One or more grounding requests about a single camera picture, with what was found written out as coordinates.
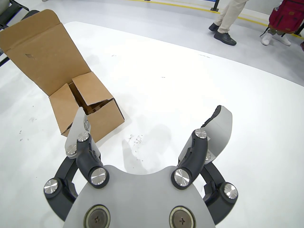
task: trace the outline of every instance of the gray gripper base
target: gray gripper base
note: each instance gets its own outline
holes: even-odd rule
[[[168,228],[169,215],[176,206],[187,207],[194,215],[197,228],[215,228],[213,219],[194,185],[176,189],[171,182],[175,166],[149,175],[133,175],[106,165],[110,180],[103,189],[89,183],[73,204],[64,228],[83,228],[86,212],[102,204],[110,212],[110,228]]]

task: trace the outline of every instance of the white floor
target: white floor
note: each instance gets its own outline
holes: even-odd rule
[[[174,43],[247,64],[304,86],[304,53],[299,46],[303,40],[288,36],[290,47],[275,40],[263,46],[259,38],[265,30],[262,25],[238,19],[230,30],[237,41],[232,47],[213,38],[208,27],[217,14],[210,12],[126,0],[17,1],[32,10],[51,9],[64,24],[79,21]]]

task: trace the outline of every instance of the white table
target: white table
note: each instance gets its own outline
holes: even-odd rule
[[[104,164],[134,174],[176,165],[191,131],[221,104],[233,129],[214,164],[239,199],[217,227],[302,227],[303,87],[170,43],[79,22],[65,27],[126,119],[97,143]],[[0,95],[1,224],[62,227],[43,194],[65,158],[49,99],[11,61],[0,69]],[[79,172],[74,183],[79,193]],[[203,184],[195,182],[202,195]]]

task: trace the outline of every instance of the open cardboard box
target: open cardboard box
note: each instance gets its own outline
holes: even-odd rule
[[[124,122],[116,100],[91,72],[53,11],[0,31],[0,48],[49,96],[62,135],[68,135],[80,106],[95,142]]]

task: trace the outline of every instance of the black chair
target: black chair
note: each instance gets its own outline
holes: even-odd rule
[[[20,20],[23,20],[31,15],[38,13],[37,10],[31,10],[14,0],[0,0],[0,30],[5,29],[12,24],[17,23]],[[8,62],[10,59],[5,57],[0,61],[0,67]]]

